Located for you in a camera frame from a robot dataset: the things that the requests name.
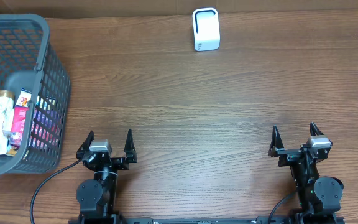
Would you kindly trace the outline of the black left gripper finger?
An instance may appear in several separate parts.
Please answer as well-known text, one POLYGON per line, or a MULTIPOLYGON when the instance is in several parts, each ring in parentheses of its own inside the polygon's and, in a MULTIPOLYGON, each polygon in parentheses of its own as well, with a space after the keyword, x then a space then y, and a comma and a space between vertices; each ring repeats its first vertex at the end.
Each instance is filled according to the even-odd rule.
POLYGON ((137 152, 134 146, 132 129, 128 130, 124 152, 128 163, 137 163, 137 152))
POLYGON ((90 131, 85 141, 82 143, 82 145, 78 148, 76 152, 76 158, 82 159, 84 154, 90 150, 90 145, 92 141, 94 140, 94 131, 90 131))

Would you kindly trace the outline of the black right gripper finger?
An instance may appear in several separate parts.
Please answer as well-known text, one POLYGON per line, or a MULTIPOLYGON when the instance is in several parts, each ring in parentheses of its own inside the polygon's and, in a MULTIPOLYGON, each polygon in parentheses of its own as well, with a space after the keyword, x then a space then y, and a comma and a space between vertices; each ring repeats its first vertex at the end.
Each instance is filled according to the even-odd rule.
POLYGON ((272 140, 270 143, 270 148, 268 150, 268 155, 270 157, 277 157, 284 150, 284 145, 280 137, 280 133, 276 125, 272 128, 272 140))
POLYGON ((319 130, 317 125, 314 122, 310 123, 310 134, 311 136, 320 136, 323 135, 323 133, 319 130))

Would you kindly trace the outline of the red purple pad package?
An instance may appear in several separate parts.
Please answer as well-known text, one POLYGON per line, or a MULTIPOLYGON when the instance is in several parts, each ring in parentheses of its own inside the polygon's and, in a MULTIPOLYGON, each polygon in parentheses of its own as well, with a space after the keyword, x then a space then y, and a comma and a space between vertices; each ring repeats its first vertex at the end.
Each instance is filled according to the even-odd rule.
POLYGON ((14 107, 14 116, 12 120, 9 144, 16 147, 17 149, 20 148, 22 142, 27 111, 28 111, 28 107, 23 107, 23 106, 14 107))

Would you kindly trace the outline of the yellow snack bag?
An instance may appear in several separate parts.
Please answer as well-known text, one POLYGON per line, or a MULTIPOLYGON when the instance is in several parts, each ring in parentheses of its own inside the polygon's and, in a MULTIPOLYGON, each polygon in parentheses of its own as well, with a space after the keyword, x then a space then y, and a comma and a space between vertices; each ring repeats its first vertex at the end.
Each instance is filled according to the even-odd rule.
POLYGON ((24 88, 21 88, 20 94, 17 97, 16 103, 15 103, 15 106, 27 108, 31 98, 32 98, 31 92, 25 90, 24 88))

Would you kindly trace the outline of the white floral tube gold cap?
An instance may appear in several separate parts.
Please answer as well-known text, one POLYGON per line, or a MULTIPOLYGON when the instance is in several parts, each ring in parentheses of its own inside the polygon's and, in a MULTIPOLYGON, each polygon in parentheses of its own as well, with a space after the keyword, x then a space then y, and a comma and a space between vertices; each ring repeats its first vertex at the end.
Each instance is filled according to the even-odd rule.
POLYGON ((0 155, 8 152, 14 114, 14 93, 0 90, 0 155))

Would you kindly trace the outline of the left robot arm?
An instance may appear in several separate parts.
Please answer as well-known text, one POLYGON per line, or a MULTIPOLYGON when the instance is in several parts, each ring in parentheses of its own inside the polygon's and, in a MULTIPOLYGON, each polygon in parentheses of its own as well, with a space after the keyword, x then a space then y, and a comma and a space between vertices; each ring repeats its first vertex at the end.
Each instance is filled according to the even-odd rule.
POLYGON ((76 152, 76 158, 94 172, 93 178, 82 182, 76 190, 80 205, 79 223, 125 223, 115 210, 118 172, 128 170, 137 162, 132 130, 128 130, 124 157, 112 157, 109 141, 96 140, 91 131, 76 152))

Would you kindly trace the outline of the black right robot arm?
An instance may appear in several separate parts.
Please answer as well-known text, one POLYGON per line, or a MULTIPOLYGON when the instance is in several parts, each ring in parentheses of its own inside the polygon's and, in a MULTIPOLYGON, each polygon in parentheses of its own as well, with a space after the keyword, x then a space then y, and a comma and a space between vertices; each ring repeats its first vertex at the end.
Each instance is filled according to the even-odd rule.
POLYGON ((317 163, 328 158, 332 146, 333 142, 311 122, 307 142, 298 149, 285 149, 277 126, 273 126, 268 155, 278 157, 278 166, 290 167, 296 189, 273 207, 267 223, 345 223, 344 217, 336 215, 341 209, 344 184, 338 178, 321 176, 317 169, 317 163), (277 209, 294 195, 300 207, 283 218, 276 216, 277 209))

